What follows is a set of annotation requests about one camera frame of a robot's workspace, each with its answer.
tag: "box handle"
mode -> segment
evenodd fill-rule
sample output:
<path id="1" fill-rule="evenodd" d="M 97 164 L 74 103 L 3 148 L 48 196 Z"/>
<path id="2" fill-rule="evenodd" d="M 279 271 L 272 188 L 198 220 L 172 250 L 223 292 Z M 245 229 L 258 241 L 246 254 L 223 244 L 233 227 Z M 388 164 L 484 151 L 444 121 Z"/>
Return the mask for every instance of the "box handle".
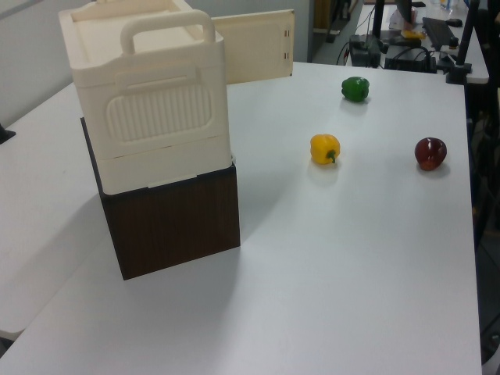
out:
<path id="1" fill-rule="evenodd" d="M 175 12 L 165 16 L 141 18 L 127 23 L 120 35 L 120 41 L 124 55 L 135 53 L 134 35 L 144 31 L 169 29 L 171 27 L 182 27 L 190 25 L 202 25 L 203 39 L 205 43 L 213 43 L 216 40 L 216 29 L 212 19 L 201 10 L 188 10 Z"/>

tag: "keyboard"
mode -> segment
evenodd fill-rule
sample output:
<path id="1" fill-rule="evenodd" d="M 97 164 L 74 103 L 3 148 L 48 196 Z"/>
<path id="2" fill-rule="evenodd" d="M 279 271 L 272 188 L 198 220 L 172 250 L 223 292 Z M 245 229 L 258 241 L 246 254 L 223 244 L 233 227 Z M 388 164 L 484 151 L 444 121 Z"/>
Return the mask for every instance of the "keyboard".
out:
<path id="1" fill-rule="evenodd" d="M 443 20 L 435 20 L 434 18 L 422 18 L 423 28 L 436 51 L 441 50 L 443 45 L 449 45 L 450 39 L 454 38 L 450 27 Z"/>

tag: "yellow bell pepper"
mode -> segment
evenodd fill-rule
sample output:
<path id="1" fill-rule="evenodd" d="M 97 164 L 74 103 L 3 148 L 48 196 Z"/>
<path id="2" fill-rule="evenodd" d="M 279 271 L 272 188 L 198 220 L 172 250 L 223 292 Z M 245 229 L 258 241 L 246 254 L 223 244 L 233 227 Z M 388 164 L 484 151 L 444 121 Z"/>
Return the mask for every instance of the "yellow bell pepper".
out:
<path id="1" fill-rule="evenodd" d="M 311 138 L 311 156 L 318 164 L 335 163 L 341 154 L 341 144 L 330 134 L 317 134 Z"/>

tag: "green bell pepper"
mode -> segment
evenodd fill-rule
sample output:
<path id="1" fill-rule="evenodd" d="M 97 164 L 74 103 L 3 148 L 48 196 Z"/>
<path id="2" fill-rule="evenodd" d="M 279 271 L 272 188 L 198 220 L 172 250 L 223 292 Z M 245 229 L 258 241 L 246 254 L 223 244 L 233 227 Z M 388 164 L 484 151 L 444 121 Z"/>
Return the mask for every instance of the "green bell pepper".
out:
<path id="1" fill-rule="evenodd" d="M 368 96 L 370 82 L 362 77 L 350 77 L 342 82 L 342 94 L 353 102 L 362 102 Z"/>

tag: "cream plastic box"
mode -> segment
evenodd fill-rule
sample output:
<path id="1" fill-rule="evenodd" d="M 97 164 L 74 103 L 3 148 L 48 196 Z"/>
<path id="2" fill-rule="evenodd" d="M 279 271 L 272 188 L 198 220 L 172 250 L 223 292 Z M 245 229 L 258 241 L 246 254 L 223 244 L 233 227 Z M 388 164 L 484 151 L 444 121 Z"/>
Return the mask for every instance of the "cream plastic box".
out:
<path id="1" fill-rule="evenodd" d="M 59 20 L 107 195 L 229 167 L 226 71 L 229 82 L 291 75 L 293 11 L 254 15 L 253 31 L 252 15 L 218 19 L 228 35 L 231 24 L 243 30 L 226 45 L 236 59 L 212 19 L 183 0 L 101 0 Z M 266 30 L 279 35 L 267 38 L 274 46 L 246 48 L 241 65 L 241 46 L 259 45 Z"/>

